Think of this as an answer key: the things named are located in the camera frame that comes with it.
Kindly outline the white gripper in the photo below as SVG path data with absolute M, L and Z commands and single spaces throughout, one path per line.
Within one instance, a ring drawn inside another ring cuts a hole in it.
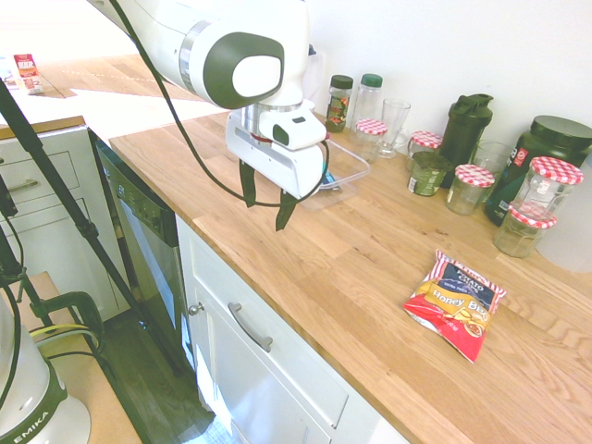
M 241 112 L 228 115 L 226 142 L 240 160 L 240 184 L 247 207 L 256 204 L 255 170 L 282 189 L 276 231 L 283 230 L 302 198 L 322 178 L 324 155 L 320 142 L 325 126 L 308 109 L 284 113 L 265 111 L 259 130 L 268 143 L 256 140 L 241 122 Z

